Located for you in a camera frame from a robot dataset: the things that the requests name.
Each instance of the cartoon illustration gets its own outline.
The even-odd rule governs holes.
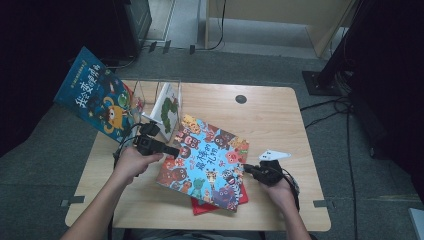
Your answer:
[[[229,187],[222,187],[219,191],[212,191],[212,201],[218,207],[227,208],[233,199],[234,191]]]
[[[210,124],[207,124],[202,131],[206,134],[206,137],[203,139],[205,142],[212,142],[215,138],[216,132],[219,128],[212,126]]]
[[[174,184],[174,188],[179,187],[178,191],[197,199],[198,205],[207,202],[236,211],[243,180],[241,163],[246,162],[249,144],[242,138],[234,138],[235,135],[200,119],[184,116],[174,139],[174,144],[181,146],[180,154],[173,163],[163,163],[165,167],[162,167],[157,182],[166,187]],[[230,142],[244,147],[243,154]],[[175,180],[171,171],[182,167],[186,178]]]
[[[192,137],[190,135],[186,136],[184,138],[184,143],[186,144],[186,146],[188,146],[190,148],[199,149],[200,141],[195,137]]]
[[[172,189],[174,189],[174,190],[180,190],[180,188],[181,188],[181,183],[180,182],[173,182],[172,184],[171,184],[171,188]]]
[[[221,129],[220,133],[217,136],[215,136],[214,143],[221,149],[229,150],[230,147],[231,147],[230,141],[234,137],[235,137],[235,135],[233,135],[229,132],[223,131]]]
[[[187,146],[180,148],[180,157],[187,159],[191,155],[191,149]]]
[[[211,194],[210,194],[208,189],[205,189],[205,196],[203,196],[203,201],[208,202],[208,203],[212,202]]]
[[[105,97],[103,103],[108,105],[107,111],[105,114],[105,120],[110,124],[110,127],[105,124],[104,130],[107,133],[112,133],[115,129],[124,130],[125,127],[130,127],[128,122],[127,111],[122,107],[114,105],[113,99],[110,97]]]
[[[182,193],[187,194],[187,193],[188,193],[188,190],[191,188],[191,186],[192,186],[192,185],[193,185],[193,184],[191,183],[190,179],[185,180],[185,181],[183,182],[183,187],[180,189],[180,191],[181,191]]]
[[[162,119],[162,123],[165,126],[165,132],[171,132],[171,121],[168,117],[168,113],[172,112],[176,114],[178,111],[178,100],[174,95],[172,95],[173,100],[170,98],[165,98],[165,101],[162,104],[162,111],[160,118]]]
[[[182,181],[187,178],[187,170],[185,168],[174,168],[172,170],[161,168],[159,171],[158,183],[171,186],[173,181]]]
[[[176,166],[174,156],[168,155],[163,161],[162,167],[165,167],[168,170],[172,170]]]
[[[218,172],[215,171],[215,168],[211,170],[206,169],[206,178],[208,179],[209,184],[211,185],[211,189],[215,190],[215,181],[217,178]]]
[[[190,129],[194,134],[200,134],[200,126],[196,122],[196,118],[185,115],[182,122],[183,126]]]
[[[227,152],[227,154],[225,154],[225,158],[227,158],[228,163],[238,163],[243,161],[243,157],[236,151]]]
[[[202,187],[203,183],[205,183],[205,179],[196,178],[193,181],[193,191],[191,191],[190,196],[195,197],[197,199],[202,199]]]
[[[227,181],[228,185],[233,189],[235,201],[240,200],[240,186],[237,179],[233,175],[234,171],[226,169],[222,172],[222,177]]]

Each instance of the floor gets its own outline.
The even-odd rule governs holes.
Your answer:
[[[204,49],[205,0],[149,0],[152,26],[146,43],[171,41],[171,47]],[[221,37],[221,19],[211,19],[209,47]],[[329,59],[344,29],[322,56]],[[304,25],[224,19],[222,43],[216,51],[317,59]]]

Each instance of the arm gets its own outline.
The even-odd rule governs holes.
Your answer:
[[[106,184],[61,239],[101,239],[125,187],[162,157],[162,153],[142,156],[135,148],[125,149]]]
[[[297,211],[290,185],[285,179],[281,179],[275,186],[268,187],[260,183],[261,187],[268,193],[272,201],[277,205],[284,215],[286,223],[287,239],[311,239],[305,224]]]

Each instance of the cable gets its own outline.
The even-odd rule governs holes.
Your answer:
[[[107,68],[109,68],[109,69],[120,69],[120,68],[126,68],[126,67],[128,67],[129,65],[131,65],[133,62],[135,61],[135,57],[132,57],[131,58],[131,60],[130,60],[130,62],[129,63],[127,63],[127,64],[124,64],[124,65],[118,65],[118,66],[106,66]]]
[[[137,126],[143,126],[143,123],[135,123],[134,125],[131,126],[130,129],[128,129],[128,131],[125,133],[125,136],[122,137],[122,140],[119,143],[118,149],[115,151],[115,153],[113,153],[113,158],[115,159],[113,163],[113,168],[115,168],[116,163],[118,162],[119,156],[121,155],[121,151],[125,143],[135,138],[135,137],[131,137],[131,138],[128,138],[128,137],[131,135],[132,129]]]
[[[206,50],[214,50],[215,48],[217,48],[221,42],[222,39],[224,38],[224,19],[225,19],[225,5],[227,5],[227,0],[224,0],[224,7],[222,8],[222,18],[221,18],[221,39],[219,39],[218,44],[215,45],[215,47],[212,48],[207,48]]]
[[[321,119],[317,119],[312,121],[312,123],[310,123],[309,125],[305,126],[305,129],[308,128],[309,126],[316,124],[322,120],[325,120],[327,118],[330,118],[332,116],[335,116],[339,113],[343,113],[346,114],[346,145],[347,145],[347,157],[348,157],[348,163],[349,163],[349,172],[350,172],[350,181],[351,181],[351,186],[352,186],[352,200],[353,200],[353,227],[354,227],[354,236],[355,236],[355,240],[358,239],[358,216],[357,216],[357,197],[356,197],[356,185],[355,185],[355,178],[353,175],[353,167],[352,167],[352,156],[351,156],[351,149],[350,149],[350,122],[349,122],[349,118],[350,118],[350,113],[352,112],[352,104],[349,103],[349,101],[340,101],[341,99],[344,99],[345,97],[341,97],[335,100],[330,100],[330,101],[326,101],[326,102],[322,102],[322,103],[317,103],[308,107],[304,107],[301,109],[301,111],[309,109],[309,108],[313,108],[313,107],[317,107],[317,106],[322,106],[324,104],[330,103],[330,102],[334,102],[333,107],[335,108],[336,112],[321,118]],[[337,104],[341,103],[342,105],[344,105],[346,108],[345,109],[338,109]]]
[[[354,228],[354,235],[355,240],[358,239],[358,216],[357,216],[357,203],[356,203],[356,186],[355,186],[355,178],[353,176],[353,168],[352,168],[352,157],[350,153],[350,130],[349,130],[349,116],[350,116],[350,108],[352,105],[349,106],[349,109],[346,114],[346,144],[347,144],[347,158],[349,162],[349,172],[350,172],[350,181],[352,185],[352,200],[353,200],[353,228]]]
[[[352,75],[349,75],[345,71],[338,71],[338,72],[336,72],[336,74],[334,76],[334,78],[335,78],[336,82],[338,83],[338,85],[340,86],[340,88],[342,88],[347,94],[349,94],[352,91],[352,89],[350,88],[350,86],[347,83],[348,79],[350,79],[351,77],[352,77]]]

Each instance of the book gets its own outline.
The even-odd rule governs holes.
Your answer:
[[[191,206],[193,208],[194,215],[208,213],[208,212],[212,212],[212,211],[220,209],[219,207],[215,205],[205,203],[204,201],[198,200],[196,198],[190,198],[190,200],[191,200]],[[243,203],[247,203],[248,201],[249,201],[249,197],[247,196],[246,189],[244,188],[244,185],[242,184],[239,205]]]
[[[176,159],[165,159],[156,182],[216,207],[237,211],[249,142],[186,114],[174,145],[180,146],[180,154]]]
[[[86,47],[82,47],[54,102],[115,141],[135,135],[143,100]]]
[[[167,142],[171,140],[178,121],[179,96],[176,89],[170,83],[165,82],[150,114],[150,118],[161,123],[157,126]]]

